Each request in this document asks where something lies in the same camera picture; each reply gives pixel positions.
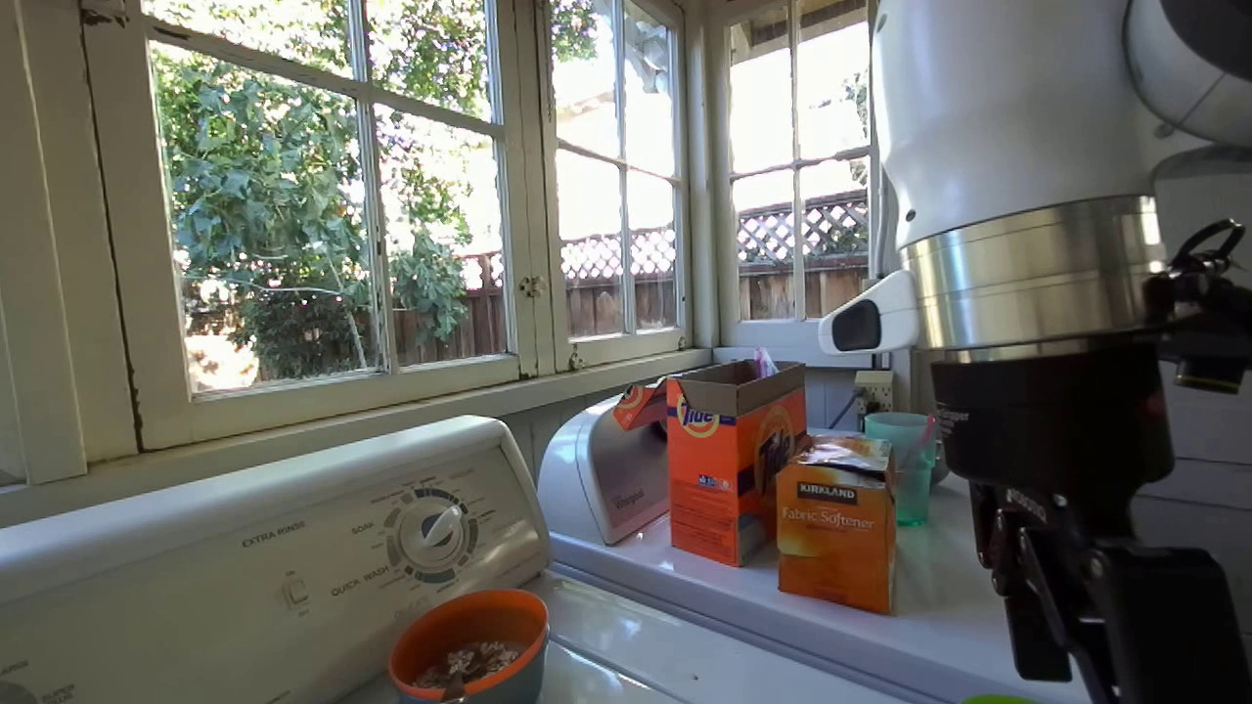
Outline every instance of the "orange bowl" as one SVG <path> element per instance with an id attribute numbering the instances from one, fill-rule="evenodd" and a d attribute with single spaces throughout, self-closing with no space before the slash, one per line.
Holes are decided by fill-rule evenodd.
<path id="1" fill-rule="evenodd" d="M 538 701 L 549 606 L 528 592 L 473 592 L 423 613 L 400 634 L 386 675 L 406 701 L 439 704 L 444 701 L 444 679 L 429 679 L 429 671 L 444 671 L 448 653 L 476 648 L 485 641 L 515 653 L 504 665 L 469 675 L 463 688 L 466 701 Z"/>

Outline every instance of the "washer dial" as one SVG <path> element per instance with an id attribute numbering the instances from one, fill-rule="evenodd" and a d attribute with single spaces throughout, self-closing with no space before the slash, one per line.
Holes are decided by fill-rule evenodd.
<path id="1" fill-rule="evenodd" d="M 390 562 L 423 581 L 453 577 L 476 540 L 469 507 L 442 488 L 416 488 L 386 528 Z"/>

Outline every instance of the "washer control panel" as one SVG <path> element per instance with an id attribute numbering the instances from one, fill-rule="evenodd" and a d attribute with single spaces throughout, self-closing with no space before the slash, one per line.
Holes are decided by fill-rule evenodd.
<path id="1" fill-rule="evenodd" d="M 0 701 L 337 701 L 549 567 L 504 424 L 448 417 L 0 528 Z"/>

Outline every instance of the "window sill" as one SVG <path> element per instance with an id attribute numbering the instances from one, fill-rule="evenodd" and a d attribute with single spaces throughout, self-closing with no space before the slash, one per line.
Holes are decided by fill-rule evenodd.
<path id="1" fill-rule="evenodd" d="M 525 378 L 508 387 L 489 387 L 489 391 L 466 391 L 466 395 L 444 395 L 429 401 L 412 401 L 412 407 L 390 407 L 390 411 L 367 411 L 367 413 L 347 413 L 332 424 L 307 424 L 307 426 L 290 426 L 272 433 L 250 433 L 250 437 L 228 437 L 228 441 L 204 441 L 204 444 L 180 444 L 180 450 L 160 450 L 160 455 L 137 455 L 137 458 L 118 458 L 118 461 L 96 461 L 88 465 L 87 477 L 73 482 L 52 482 L 52 486 L 23 486 L 0 491 L 0 528 L 2 525 L 23 525 L 53 512 L 69 512 L 83 503 L 101 503 L 131 491 L 152 491 L 165 486 L 182 486 L 292 455 L 311 455 L 326 444 L 341 441 L 358 441 L 370 433 L 448 417 L 448 413 L 525 413 L 554 401 L 576 401 L 585 395 L 613 395 L 627 383 L 637 378 L 657 378 L 670 370 L 699 369 L 708 365 L 712 352 L 693 347 L 693 352 L 670 352 L 670 357 L 644 357 L 630 365 L 609 365 L 609 369 L 585 369 L 576 377 L 543 377 L 543 378 Z"/>

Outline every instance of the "window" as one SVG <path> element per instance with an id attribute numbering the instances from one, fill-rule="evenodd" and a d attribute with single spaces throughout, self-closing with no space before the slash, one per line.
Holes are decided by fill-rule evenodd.
<path id="1" fill-rule="evenodd" d="M 678 347 L 670 4 L 140 0 L 87 46 L 146 444 Z"/>
<path id="2" fill-rule="evenodd" d="M 609 357 L 622 344 L 671 347 L 678 17 L 644 0 L 554 0 L 554 17 L 568 17 L 551 22 L 551 104 L 570 358 Z"/>
<path id="3" fill-rule="evenodd" d="M 743 4 L 721 27 L 740 344 L 867 276 L 867 22 L 847 0 Z"/>

